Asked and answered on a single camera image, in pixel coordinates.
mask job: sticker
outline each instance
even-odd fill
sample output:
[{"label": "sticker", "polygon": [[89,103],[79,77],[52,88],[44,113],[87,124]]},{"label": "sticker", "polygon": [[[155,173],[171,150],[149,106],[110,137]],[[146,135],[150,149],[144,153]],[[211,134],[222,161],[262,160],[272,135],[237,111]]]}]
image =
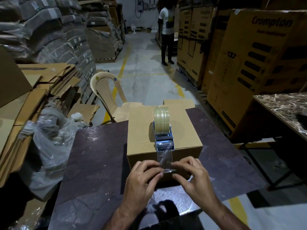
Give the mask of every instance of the sticker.
[{"label": "sticker", "polygon": [[56,11],[54,9],[48,9],[48,11],[52,19],[58,18]]},{"label": "sticker", "polygon": [[41,1],[42,1],[42,3],[44,4],[44,6],[49,6],[47,0],[41,0]]},{"label": "sticker", "polygon": [[37,5],[35,1],[33,1],[31,4],[36,11],[39,10],[39,6]]}]

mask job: concrete floor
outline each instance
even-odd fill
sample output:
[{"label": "concrete floor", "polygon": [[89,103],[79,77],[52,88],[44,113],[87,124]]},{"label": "concrete floor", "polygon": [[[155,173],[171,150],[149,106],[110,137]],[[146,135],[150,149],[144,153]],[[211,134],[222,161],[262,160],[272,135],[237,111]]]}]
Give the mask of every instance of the concrete floor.
[{"label": "concrete floor", "polygon": [[[115,63],[97,64],[97,69],[110,70],[121,81],[121,86],[128,101],[141,102],[144,105],[160,105],[164,99],[192,99],[197,107],[202,108],[196,98],[196,90],[179,74],[175,65],[161,65],[161,51],[155,42],[154,34],[137,33],[126,35],[126,42]],[[121,106],[114,84],[110,88],[116,102]],[[100,108],[93,118],[93,125],[98,126],[109,120],[100,101]],[[259,160],[265,171],[274,181],[284,174],[286,168],[274,167],[278,157],[273,150],[254,150],[253,155]],[[298,178],[292,176],[287,182],[295,182]],[[251,229],[261,230],[306,230],[307,229],[307,187],[300,186],[285,190],[268,192],[266,189],[256,191],[257,195],[242,195],[224,202]],[[218,230],[217,225],[205,214],[184,218],[191,222],[181,224],[179,229]]]}]

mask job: electrical cable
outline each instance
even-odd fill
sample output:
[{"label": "electrical cable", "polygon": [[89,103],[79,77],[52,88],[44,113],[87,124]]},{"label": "electrical cable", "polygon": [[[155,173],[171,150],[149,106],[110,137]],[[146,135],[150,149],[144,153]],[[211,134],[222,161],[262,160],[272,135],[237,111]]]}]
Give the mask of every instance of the electrical cable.
[{"label": "electrical cable", "polygon": [[139,16],[139,17],[136,15],[136,0],[135,0],[135,7],[134,7],[134,14],[135,14],[135,16],[136,16],[137,18],[141,18],[141,16],[142,16],[142,13],[141,13],[141,12],[140,12],[140,16]]}]

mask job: dark table surface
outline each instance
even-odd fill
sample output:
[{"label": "dark table surface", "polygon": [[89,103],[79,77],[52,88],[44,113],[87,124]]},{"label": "dark table surface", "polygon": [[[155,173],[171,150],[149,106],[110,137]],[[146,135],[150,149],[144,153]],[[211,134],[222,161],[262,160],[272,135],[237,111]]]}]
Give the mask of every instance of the dark table surface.
[{"label": "dark table surface", "polygon": [[[199,159],[214,178],[212,185],[221,201],[265,186],[256,171],[199,108],[186,112],[204,145]],[[127,134],[128,121],[77,132],[49,230],[101,230],[121,204],[130,172],[126,158]],[[157,188],[135,224],[141,229],[198,209],[180,185],[168,183],[168,187]]]},{"label": "dark table surface", "polygon": [[307,112],[307,93],[255,95],[254,99],[307,141],[307,131],[296,118],[297,113]]}]

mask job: plastic chair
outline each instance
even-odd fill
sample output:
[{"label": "plastic chair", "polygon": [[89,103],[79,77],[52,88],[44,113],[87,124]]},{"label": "plastic chair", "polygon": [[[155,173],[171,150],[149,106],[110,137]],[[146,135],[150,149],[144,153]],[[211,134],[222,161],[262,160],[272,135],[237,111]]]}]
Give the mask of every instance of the plastic chair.
[{"label": "plastic chair", "polygon": [[[123,102],[121,107],[118,107],[114,100],[109,87],[109,80],[112,79],[119,96]],[[122,122],[129,120],[129,109],[130,107],[143,106],[140,102],[127,102],[127,99],[122,91],[119,80],[112,73],[99,72],[91,78],[91,89],[96,96],[101,100],[104,108],[111,118],[111,122]]]}]

